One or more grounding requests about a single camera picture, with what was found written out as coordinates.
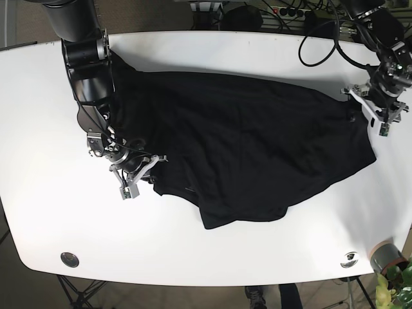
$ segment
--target black garment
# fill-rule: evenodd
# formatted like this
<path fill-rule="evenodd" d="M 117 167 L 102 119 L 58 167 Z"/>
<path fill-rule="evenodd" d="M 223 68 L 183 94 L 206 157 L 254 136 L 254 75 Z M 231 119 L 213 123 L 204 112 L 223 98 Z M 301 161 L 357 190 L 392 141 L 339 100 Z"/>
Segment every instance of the black garment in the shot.
<path fill-rule="evenodd" d="M 130 85 L 118 94 L 125 138 L 144 133 L 147 151 L 169 157 L 152 170 L 154 190 L 199 206 L 206 229 L 278 220 L 376 160 L 356 102 L 268 80 L 118 66 L 127 65 L 115 57 L 115 86 Z"/>

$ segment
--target metal bracket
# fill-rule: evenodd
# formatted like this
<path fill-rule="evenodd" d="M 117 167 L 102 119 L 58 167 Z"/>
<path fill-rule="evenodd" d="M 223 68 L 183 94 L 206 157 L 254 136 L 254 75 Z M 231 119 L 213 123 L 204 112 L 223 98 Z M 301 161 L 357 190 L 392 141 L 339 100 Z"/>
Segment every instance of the metal bracket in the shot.
<path fill-rule="evenodd" d="M 376 112 L 376 106 L 373 104 L 373 102 L 363 99 L 363 97 L 368 96 L 369 89 L 369 82 L 367 82 L 363 85 L 351 85 L 347 88 L 344 88 L 342 89 L 342 93 L 345 95 L 351 95 L 357 102 L 361 103 L 365 107 L 365 110 L 374 119 L 373 127 L 377 127 L 377 134 L 379 134 L 380 136 L 388 136 L 391 124 L 393 122 L 400 122 L 401 112 L 409 112 L 409 107 L 403 102 L 396 102 L 395 106 L 397 107 L 397 109 L 394 111 L 390 109 L 388 121 L 384 121 L 384 118 Z"/>
<path fill-rule="evenodd" d="M 104 154 L 104 144 L 102 139 L 102 133 L 89 132 L 87 134 L 89 153 L 97 157 L 101 157 Z"/>
<path fill-rule="evenodd" d="M 166 156 L 145 156 L 142 159 L 142 163 L 145 162 L 147 164 L 141 167 L 137 173 L 128 174 L 126 179 L 123 179 L 123 177 L 121 177 L 115 164 L 110 165 L 109 170 L 115 174 L 117 180 L 121 183 L 120 193 L 123 197 L 123 200 L 138 197 L 140 194 L 137 187 L 138 181 L 141 180 L 158 162 L 164 161 L 167 161 Z"/>

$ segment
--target white table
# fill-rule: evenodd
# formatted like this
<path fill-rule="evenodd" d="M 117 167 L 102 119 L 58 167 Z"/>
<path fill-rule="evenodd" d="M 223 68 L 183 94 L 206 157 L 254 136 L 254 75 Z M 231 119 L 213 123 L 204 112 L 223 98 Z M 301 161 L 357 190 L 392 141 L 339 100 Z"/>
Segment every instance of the white table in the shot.
<path fill-rule="evenodd" d="M 304 67 L 297 58 L 301 37 L 160 32 L 110 39 L 113 50 L 144 71 L 256 76 L 341 100 L 343 86 L 367 79 L 337 53 L 322 66 Z M 318 61 L 331 46 L 309 39 L 303 57 Z M 342 46 L 359 62 L 377 63 L 361 45 Z M 87 152 L 59 42 L 3 51 L 0 68 L 0 196 L 19 256 L 31 269 L 154 285 L 269 285 L 369 273 L 368 250 L 387 238 L 398 248 L 405 243 L 412 222 L 410 115 L 389 138 L 371 138 L 375 164 L 289 208 L 285 218 L 205 230 L 195 206 L 160 197 L 146 183 L 139 183 L 140 197 L 122 201 L 109 162 Z M 402 99 L 412 105 L 411 92 Z M 343 269 L 352 251 L 361 259 Z M 62 252 L 74 253 L 80 265 L 65 266 Z"/>

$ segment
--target power strip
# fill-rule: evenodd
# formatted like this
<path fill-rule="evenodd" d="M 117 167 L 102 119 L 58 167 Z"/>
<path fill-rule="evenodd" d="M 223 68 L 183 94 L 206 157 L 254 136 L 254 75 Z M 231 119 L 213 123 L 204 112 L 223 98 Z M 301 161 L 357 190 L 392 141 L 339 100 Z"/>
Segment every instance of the power strip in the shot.
<path fill-rule="evenodd" d="M 286 8 L 284 6 L 271 6 L 271 8 L 272 11 L 268 8 L 267 12 L 277 14 L 282 17 L 282 19 L 286 20 L 304 21 L 306 15 L 310 12 L 310 10 L 296 10 L 295 8 Z"/>

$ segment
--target potted plant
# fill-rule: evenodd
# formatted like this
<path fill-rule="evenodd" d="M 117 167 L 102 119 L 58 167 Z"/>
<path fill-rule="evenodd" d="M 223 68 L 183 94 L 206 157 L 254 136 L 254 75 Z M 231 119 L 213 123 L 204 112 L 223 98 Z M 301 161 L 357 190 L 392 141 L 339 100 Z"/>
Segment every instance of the potted plant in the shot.
<path fill-rule="evenodd" d="M 412 308 L 412 263 L 389 242 L 380 243 L 370 255 L 377 273 L 377 309 Z"/>

